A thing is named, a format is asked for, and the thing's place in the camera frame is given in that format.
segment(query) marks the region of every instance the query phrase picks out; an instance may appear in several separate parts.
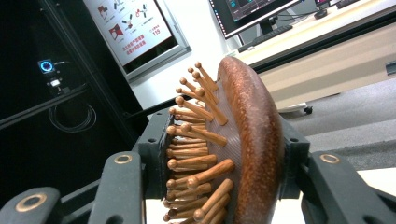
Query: black cable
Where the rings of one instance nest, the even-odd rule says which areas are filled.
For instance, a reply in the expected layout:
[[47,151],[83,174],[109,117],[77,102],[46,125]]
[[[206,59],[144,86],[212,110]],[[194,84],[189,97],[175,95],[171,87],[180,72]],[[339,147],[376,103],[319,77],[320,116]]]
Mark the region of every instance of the black cable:
[[87,104],[87,107],[87,118],[85,118],[84,121],[82,121],[79,125],[75,127],[66,127],[57,120],[57,105],[49,109],[49,120],[55,128],[65,133],[81,133],[87,131],[96,123],[95,110],[89,104]]

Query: black metal bracket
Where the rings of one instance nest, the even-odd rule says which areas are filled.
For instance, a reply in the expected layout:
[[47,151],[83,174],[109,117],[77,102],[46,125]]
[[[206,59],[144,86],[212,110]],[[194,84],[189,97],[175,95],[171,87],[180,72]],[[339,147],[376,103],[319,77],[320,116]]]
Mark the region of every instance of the black metal bracket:
[[[341,156],[309,153],[309,142],[281,122],[285,172],[279,199],[298,199],[302,192],[306,223],[396,223],[396,197],[367,186]],[[166,191],[165,129],[171,123],[167,109],[158,111],[132,151],[107,159],[100,180],[62,198],[52,188],[27,190],[2,208],[0,223],[143,223],[144,199],[162,199]]]

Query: wooden pin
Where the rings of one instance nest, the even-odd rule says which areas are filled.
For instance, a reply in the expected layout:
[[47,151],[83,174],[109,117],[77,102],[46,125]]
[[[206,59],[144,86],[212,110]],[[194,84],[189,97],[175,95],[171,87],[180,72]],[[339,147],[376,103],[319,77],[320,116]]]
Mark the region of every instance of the wooden pin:
[[172,159],[171,162],[168,162],[168,168],[170,170],[174,170],[174,171],[177,171],[177,172],[180,172],[180,171],[204,171],[204,170],[207,170],[207,168],[209,168],[209,165],[207,165],[207,164],[194,164],[194,165],[179,165],[179,166],[175,166],[175,164],[172,163],[174,161],[176,161],[176,160]]
[[184,186],[184,185],[187,186],[187,179],[188,178],[189,178],[188,176],[185,176],[185,177],[182,177],[180,179],[169,179],[166,182],[166,187],[168,189],[176,189],[177,187],[180,187],[180,186]]
[[184,178],[184,177],[188,177],[188,176],[190,176],[190,175],[196,175],[196,174],[198,174],[199,172],[197,172],[197,171],[186,171],[186,172],[172,172],[170,175],[169,175],[169,178],[170,179],[175,179],[175,180],[178,180],[178,179],[181,179],[181,178]]
[[188,197],[188,196],[198,196],[206,193],[210,193],[212,191],[212,185],[210,183],[204,183],[203,185],[198,186],[196,189],[186,189],[181,192],[168,193],[166,195],[167,201],[174,201],[178,198]]
[[223,195],[214,205],[213,207],[206,213],[205,217],[200,221],[200,223],[209,223],[213,217],[216,216],[224,207],[230,202],[231,197],[229,194]]
[[189,217],[189,218],[184,219],[182,222],[174,223],[174,224],[198,224],[198,223],[194,220],[193,217]]
[[184,77],[180,79],[180,84],[186,86],[191,91],[195,91],[195,86],[192,85],[189,81],[187,81],[187,79]]
[[187,179],[187,188],[195,189],[200,184],[203,184],[207,181],[210,181],[220,175],[224,175],[228,172],[231,172],[235,168],[235,164],[232,160],[226,159],[211,167],[208,170],[205,170],[196,175],[192,175]]
[[209,151],[207,147],[199,147],[194,149],[179,149],[179,150],[166,149],[166,155],[168,156],[168,158],[178,158],[178,159],[206,156],[208,153]]
[[175,115],[175,120],[186,121],[188,123],[202,123],[205,122],[204,119],[198,119],[194,117],[190,117],[187,115]]
[[185,159],[181,161],[177,161],[175,159],[171,159],[168,162],[168,167],[169,169],[174,169],[177,167],[186,167],[186,166],[192,166],[192,165],[199,165],[199,164],[205,164],[205,165],[213,165],[218,162],[218,157],[214,154],[207,155],[207,156],[202,156],[202,157],[194,157],[190,159]]
[[169,114],[171,114],[171,115],[185,115],[185,116],[193,117],[196,119],[204,119],[200,115],[192,112],[189,109],[180,109],[180,108],[176,108],[174,106],[169,108]]
[[197,148],[197,147],[207,147],[207,143],[202,142],[202,143],[191,143],[191,144],[182,144],[182,145],[170,144],[169,147],[172,149],[189,149],[189,148]]
[[213,192],[209,200],[200,208],[194,212],[194,219],[200,221],[204,219],[206,213],[215,205],[220,198],[228,194],[233,189],[233,181],[231,179],[224,179],[220,186]]
[[193,92],[193,91],[185,91],[185,90],[183,90],[183,89],[181,89],[181,88],[176,88],[176,92],[177,92],[177,93],[180,93],[180,94],[185,94],[185,95],[190,96],[191,98],[194,98],[194,99],[203,101],[203,99],[202,99],[201,97],[197,96],[197,95],[195,94],[195,92]]
[[[177,129],[181,129],[181,125],[174,125]],[[194,125],[192,124],[192,126],[198,128],[198,129],[202,129],[202,130],[206,130],[206,126],[203,125]]]
[[194,209],[194,211],[195,211],[196,208],[199,208],[202,205],[204,205],[204,203],[206,203],[207,200],[208,200],[207,197],[202,197],[202,198],[194,200],[190,203],[183,204],[178,209],[171,208],[168,211],[168,215],[169,215],[169,217],[175,217],[177,214],[179,214],[181,212],[189,211],[191,209]]
[[219,125],[225,125],[228,122],[227,117],[219,110],[219,108],[212,104],[212,102],[206,97],[206,91],[203,88],[197,88],[195,89],[195,94],[204,98],[204,101],[206,104],[209,106],[212,114],[215,116],[216,121],[218,122]]
[[186,139],[186,138],[174,138],[172,139],[172,144],[175,145],[188,145],[188,144],[196,144],[196,143],[206,143],[205,139]]
[[189,211],[185,211],[185,212],[181,212],[178,213],[177,215],[175,215],[174,217],[170,217],[169,214],[166,214],[163,217],[163,221],[167,222],[170,221],[171,219],[180,219],[180,218],[188,218],[188,217],[192,217],[192,214],[194,213],[194,210],[191,209]]
[[195,201],[196,201],[196,199],[194,199],[194,200],[183,200],[183,201],[178,200],[178,201],[172,201],[172,202],[168,202],[166,200],[163,200],[163,206],[165,208],[170,208],[170,209],[179,208],[179,207],[182,207],[182,206],[184,206],[184,205],[186,205],[188,203],[192,203],[192,202],[195,202]]
[[176,97],[175,102],[178,105],[182,105],[182,106],[190,109],[192,112],[201,116],[201,118],[203,118],[205,120],[212,121],[214,118],[214,116],[211,113],[207,112],[206,110],[202,109],[201,107],[198,107],[188,101],[185,101],[184,98],[181,96]]
[[209,224],[220,224],[223,223],[224,219],[227,216],[227,210],[225,208],[222,208],[209,222]]
[[202,67],[201,63],[197,62],[195,64],[195,67],[199,69],[199,71],[202,73],[204,76],[204,79],[206,80],[207,84],[210,86],[210,89],[212,91],[216,91],[219,89],[218,85],[216,84],[215,81],[210,77],[210,75],[206,72],[206,70]]
[[201,73],[199,72],[193,72],[192,76],[194,77],[194,81],[197,81],[201,87],[205,88],[205,90],[213,91],[208,83],[206,82],[205,78],[201,76]]
[[205,130],[200,130],[200,129],[194,128],[193,126],[191,126],[190,123],[187,123],[187,122],[185,122],[181,125],[181,131],[183,133],[193,133],[193,134],[195,134],[195,136],[197,138],[205,139],[205,140],[215,143],[221,147],[224,147],[225,145],[227,145],[226,137],[221,136],[216,133],[212,133],[210,131],[205,131]]
[[166,128],[166,132],[172,136],[183,136],[183,137],[191,137],[191,138],[199,138],[197,134],[190,132],[183,132],[175,126],[168,126]]
[[203,100],[196,100],[195,103],[200,105],[201,107],[205,108],[205,102]]
[[213,102],[213,104],[215,105],[218,104],[220,100],[212,93],[212,90],[210,90],[210,88],[207,87],[206,82],[201,78],[201,74],[199,74],[198,72],[193,72],[192,76],[194,77],[194,80],[196,80],[201,85],[202,88],[207,90],[207,98],[210,99]]

